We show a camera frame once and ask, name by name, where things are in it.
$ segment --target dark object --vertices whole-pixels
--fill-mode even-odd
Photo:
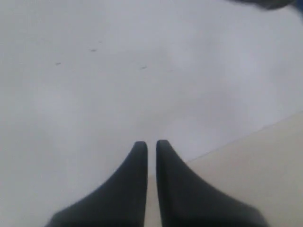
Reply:
[[[166,140],[157,142],[157,186],[163,227],[268,227],[258,210],[196,175]]]
[[[285,6],[292,5],[296,2],[295,0],[230,0],[230,1],[244,3],[244,4],[254,4],[266,10],[281,9]]]
[[[136,142],[102,186],[55,214],[47,227],[143,227],[146,190],[147,146]]]

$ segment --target white floor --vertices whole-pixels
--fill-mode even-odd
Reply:
[[[303,110],[303,21],[213,0],[0,1],[1,227],[38,227],[136,140],[185,160]]]

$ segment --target floor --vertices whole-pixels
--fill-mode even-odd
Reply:
[[[0,217],[42,226],[133,142],[192,160],[303,110],[302,19],[210,0],[1,0]]]

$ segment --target beige floor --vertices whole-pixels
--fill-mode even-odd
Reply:
[[[259,208],[273,227],[303,226],[303,113],[189,162],[202,178]],[[161,226],[155,177],[146,226]]]

